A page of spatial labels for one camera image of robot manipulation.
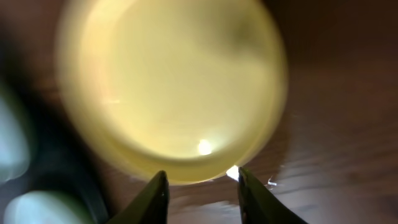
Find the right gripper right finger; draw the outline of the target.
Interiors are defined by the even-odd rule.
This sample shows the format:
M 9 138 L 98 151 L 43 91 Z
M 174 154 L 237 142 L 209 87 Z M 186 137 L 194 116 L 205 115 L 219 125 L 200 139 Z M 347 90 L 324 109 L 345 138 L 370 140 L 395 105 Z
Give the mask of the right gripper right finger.
M 243 167 L 239 168 L 238 199 L 242 224 L 307 224 Z

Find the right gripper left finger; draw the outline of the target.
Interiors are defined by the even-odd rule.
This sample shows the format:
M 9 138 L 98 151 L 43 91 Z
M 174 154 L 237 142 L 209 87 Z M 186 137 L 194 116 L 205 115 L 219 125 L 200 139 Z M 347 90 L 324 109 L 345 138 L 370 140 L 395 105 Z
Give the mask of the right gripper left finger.
M 161 170 L 123 211 L 106 224 L 167 224 L 169 200 L 167 174 Z

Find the yellow plate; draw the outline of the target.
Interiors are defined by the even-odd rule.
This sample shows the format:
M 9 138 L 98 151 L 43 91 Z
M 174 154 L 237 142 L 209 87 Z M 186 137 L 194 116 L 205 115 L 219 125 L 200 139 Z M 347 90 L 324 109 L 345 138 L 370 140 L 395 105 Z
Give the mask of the yellow plate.
M 260 1 L 68 1 L 57 67 L 65 110 L 97 155 L 177 185 L 250 161 L 287 97 L 283 42 Z

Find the light green plate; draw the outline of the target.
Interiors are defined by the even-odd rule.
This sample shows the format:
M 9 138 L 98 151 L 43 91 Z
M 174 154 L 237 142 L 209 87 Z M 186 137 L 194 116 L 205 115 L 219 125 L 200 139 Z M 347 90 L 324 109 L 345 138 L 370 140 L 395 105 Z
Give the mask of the light green plate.
M 12 199 L 4 224 L 94 224 L 88 209 L 74 197 L 57 191 L 31 191 Z

